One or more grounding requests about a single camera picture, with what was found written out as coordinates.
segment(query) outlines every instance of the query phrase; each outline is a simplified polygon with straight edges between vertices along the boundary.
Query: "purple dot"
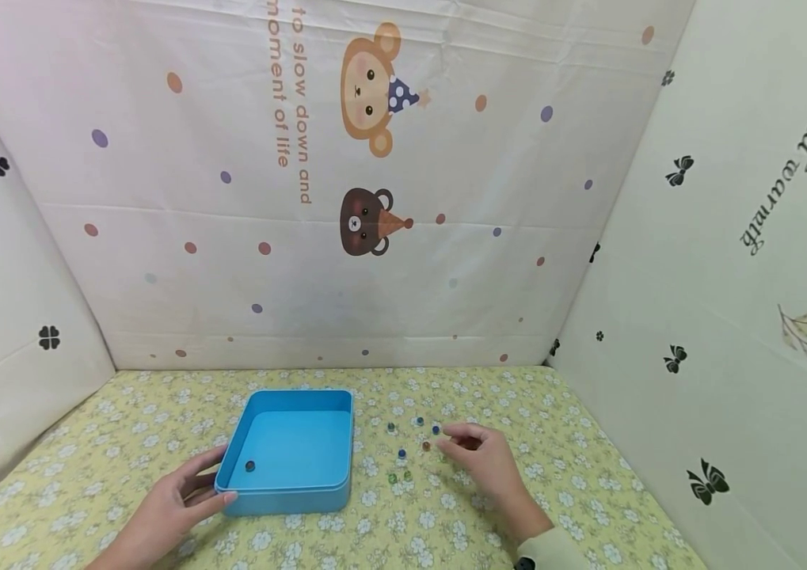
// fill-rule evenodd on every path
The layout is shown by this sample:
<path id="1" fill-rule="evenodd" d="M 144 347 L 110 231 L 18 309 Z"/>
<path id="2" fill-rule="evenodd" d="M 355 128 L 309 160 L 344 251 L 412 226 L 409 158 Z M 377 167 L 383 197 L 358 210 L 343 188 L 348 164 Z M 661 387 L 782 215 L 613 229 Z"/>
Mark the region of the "purple dot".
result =
<path id="1" fill-rule="evenodd" d="M 96 146 L 99 148 L 104 149 L 108 146 L 108 137 L 105 136 L 105 133 L 99 131 L 98 128 L 93 128 L 93 143 L 96 143 Z"/>

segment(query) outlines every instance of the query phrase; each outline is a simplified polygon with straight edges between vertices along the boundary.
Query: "orange bear cartoon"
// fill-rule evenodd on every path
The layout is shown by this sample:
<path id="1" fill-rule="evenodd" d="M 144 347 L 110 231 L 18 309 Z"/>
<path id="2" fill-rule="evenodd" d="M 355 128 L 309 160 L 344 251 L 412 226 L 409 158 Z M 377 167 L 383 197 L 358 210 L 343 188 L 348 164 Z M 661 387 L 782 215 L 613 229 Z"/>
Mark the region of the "orange bear cartoon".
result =
<path id="1" fill-rule="evenodd" d="M 341 71 L 343 125 L 349 136 L 368 141 L 371 153 L 384 158 L 394 139 L 387 124 L 394 113 L 410 105 L 425 107 L 428 91 L 413 93 L 394 74 L 393 60 L 401 50 L 401 31 L 384 22 L 375 38 L 357 37 L 349 42 Z"/>

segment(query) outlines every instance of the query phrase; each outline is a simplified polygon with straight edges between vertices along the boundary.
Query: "human hand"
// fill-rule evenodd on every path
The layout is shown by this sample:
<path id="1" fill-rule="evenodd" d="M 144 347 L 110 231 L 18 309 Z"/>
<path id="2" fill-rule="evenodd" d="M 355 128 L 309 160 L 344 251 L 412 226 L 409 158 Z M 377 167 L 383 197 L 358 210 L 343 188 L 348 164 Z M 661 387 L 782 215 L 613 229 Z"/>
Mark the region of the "human hand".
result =
<path id="1" fill-rule="evenodd" d="M 489 498 L 500 502 L 524 491 L 515 457 L 503 433 L 479 424 L 449 424 L 443 431 L 451 438 L 439 438 L 435 445 L 467 470 Z"/>
<path id="2" fill-rule="evenodd" d="M 552 528 L 546 512 L 523 486 L 503 433 L 479 424 L 450 424 L 443 431 L 451 438 L 439 438 L 435 446 L 467 470 L 480 491 L 493 500 L 518 545 Z"/>
<path id="3" fill-rule="evenodd" d="M 238 497 L 216 494 L 216 472 L 199 475 L 223 460 L 226 446 L 196 455 L 162 479 L 147 493 L 117 538 L 87 570 L 144 570 L 185 539 L 200 521 L 216 515 Z"/>

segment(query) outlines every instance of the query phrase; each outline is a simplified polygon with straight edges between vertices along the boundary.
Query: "floral tablecloth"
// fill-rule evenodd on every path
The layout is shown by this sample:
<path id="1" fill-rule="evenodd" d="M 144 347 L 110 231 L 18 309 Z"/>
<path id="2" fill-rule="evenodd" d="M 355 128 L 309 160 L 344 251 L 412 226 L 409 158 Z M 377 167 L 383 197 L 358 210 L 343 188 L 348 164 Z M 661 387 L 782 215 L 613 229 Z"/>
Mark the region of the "floral tablecloth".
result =
<path id="1" fill-rule="evenodd" d="M 0 484 L 0 569 L 83 568 L 159 476 L 227 442 L 254 390 L 324 386 L 355 397 L 347 507 L 217 515 L 159 568 L 511 568 L 515 546 L 470 477 L 421 449 L 453 420 L 507 435 L 531 494 L 590 568 L 705 568 L 557 373 L 497 367 L 120 372 Z"/>

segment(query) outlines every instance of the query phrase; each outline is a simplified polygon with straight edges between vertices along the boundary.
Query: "blue plastic box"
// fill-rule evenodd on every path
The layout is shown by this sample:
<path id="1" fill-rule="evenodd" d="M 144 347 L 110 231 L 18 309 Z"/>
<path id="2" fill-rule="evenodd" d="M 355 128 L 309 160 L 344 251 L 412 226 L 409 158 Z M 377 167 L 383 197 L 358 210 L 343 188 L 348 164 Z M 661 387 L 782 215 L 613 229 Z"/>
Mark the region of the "blue plastic box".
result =
<path id="1" fill-rule="evenodd" d="M 225 515 L 342 509 L 349 500 L 352 418 L 347 390 L 254 392 L 216 475 L 217 492 L 238 493 Z"/>

